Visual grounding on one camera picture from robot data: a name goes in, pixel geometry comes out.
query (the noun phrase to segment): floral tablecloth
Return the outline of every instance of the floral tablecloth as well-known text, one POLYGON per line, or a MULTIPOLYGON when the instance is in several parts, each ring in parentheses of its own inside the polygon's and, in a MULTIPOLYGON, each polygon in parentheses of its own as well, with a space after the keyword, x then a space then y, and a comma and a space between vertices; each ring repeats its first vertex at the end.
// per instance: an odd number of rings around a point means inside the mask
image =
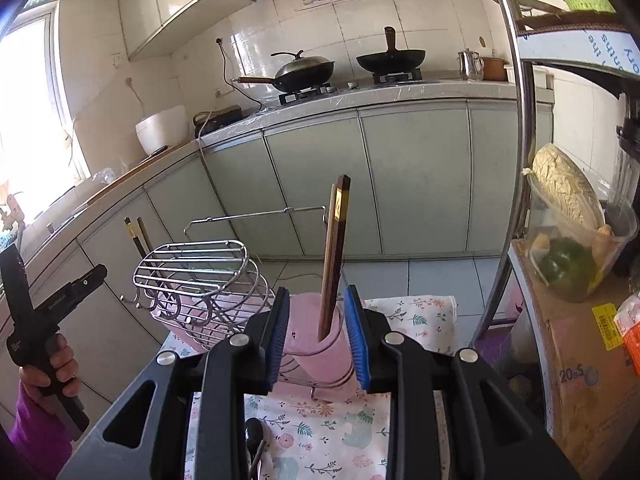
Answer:
MULTIPOLYGON (((457 304, 452 296, 384 298, 364 303, 367 308, 384 313, 393 330, 414 338, 426 349, 453 354, 457 304)), ((174 350, 181 356, 195 353, 174 334, 168 336, 162 350, 174 350)), ((185 480, 191 480, 193 471, 199 407, 196 396, 191 410, 185 480)), ((436 408, 442 467, 446 469, 446 425, 442 400, 437 394, 436 408)), ((331 403, 282 395, 245 396, 244 416, 259 418, 271 433, 260 480, 385 478, 389 394, 369 395, 359 390, 346 402, 331 403)))

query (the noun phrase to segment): wok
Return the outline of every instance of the wok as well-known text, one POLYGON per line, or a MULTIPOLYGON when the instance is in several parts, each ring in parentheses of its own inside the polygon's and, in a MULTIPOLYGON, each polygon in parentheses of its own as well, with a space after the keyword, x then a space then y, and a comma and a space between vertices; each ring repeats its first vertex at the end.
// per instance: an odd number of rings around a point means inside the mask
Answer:
POLYGON ((281 92, 292 93, 324 84, 334 73, 334 62, 324 57, 301 57, 302 50, 297 54, 275 52, 271 55, 279 56, 280 54, 290 54, 294 60, 278 70, 276 77, 239 77, 235 81, 238 83, 271 84, 281 92))
POLYGON ((356 60, 364 70, 374 74, 396 74, 409 72, 420 66, 424 61, 424 50, 396 49, 396 30, 385 27, 386 52, 358 56, 356 60))

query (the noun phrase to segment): screw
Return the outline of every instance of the screw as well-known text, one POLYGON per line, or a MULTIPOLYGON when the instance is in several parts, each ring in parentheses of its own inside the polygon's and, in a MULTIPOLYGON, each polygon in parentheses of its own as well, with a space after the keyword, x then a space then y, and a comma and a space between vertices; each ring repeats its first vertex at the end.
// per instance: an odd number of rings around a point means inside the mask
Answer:
POLYGON ((164 352, 160 352, 158 357, 156 357, 156 363, 161 366, 168 366, 175 363, 175 354, 173 352, 169 352, 165 350, 164 352))
POLYGON ((404 343, 404 336, 399 332, 389 332, 385 335, 385 341, 390 345, 401 345, 404 343))
POLYGON ((472 348, 463 348, 458 355, 465 363, 475 363, 478 361, 478 353, 472 348))
POLYGON ((235 334, 229 339, 231 346, 245 346, 249 344, 249 336, 247 334, 235 334))

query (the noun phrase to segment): pot lid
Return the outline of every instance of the pot lid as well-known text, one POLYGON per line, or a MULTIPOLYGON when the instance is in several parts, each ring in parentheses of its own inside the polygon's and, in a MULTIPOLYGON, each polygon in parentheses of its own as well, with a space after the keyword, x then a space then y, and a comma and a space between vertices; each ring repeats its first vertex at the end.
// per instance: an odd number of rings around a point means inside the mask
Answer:
POLYGON ((303 52, 304 50, 300 50, 297 54, 294 54, 293 52, 274 52, 273 54, 271 54, 272 56, 287 54, 288 56, 294 57, 293 61, 288 62, 285 66, 283 66, 276 72, 274 78, 279 78, 282 75, 288 74, 290 72, 295 72, 296 70, 302 70, 303 68, 311 68, 312 66, 321 65, 322 63, 329 63, 329 60, 322 56, 300 56, 303 52))

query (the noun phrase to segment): metal pole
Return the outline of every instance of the metal pole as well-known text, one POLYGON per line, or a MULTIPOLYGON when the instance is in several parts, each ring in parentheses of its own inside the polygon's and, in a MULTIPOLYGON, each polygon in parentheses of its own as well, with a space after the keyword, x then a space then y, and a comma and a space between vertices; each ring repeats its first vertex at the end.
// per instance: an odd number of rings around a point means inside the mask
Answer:
POLYGON ((522 176, 524 164, 529 166, 534 156, 534 133, 536 131, 536 91, 533 82, 533 66, 530 62, 523 62, 518 49, 518 25, 516 20, 522 17, 517 0, 499 0, 502 8, 504 24, 507 28, 507 36, 511 47, 511 59, 513 60, 516 100, 518 103, 518 151, 516 156, 516 181, 513 189, 513 201, 509 215, 509 227, 502 247, 500 264, 495 275, 494 284, 489 294, 489 299, 482 313, 480 324, 476 328, 471 345, 474 346, 489 329, 495 313, 500 305, 500 300, 507 287, 507 281, 511 273, 511 263, 508 251, 511 240, 520 236, 524 230, 527 209, 529 208, 529 187, 522 176))

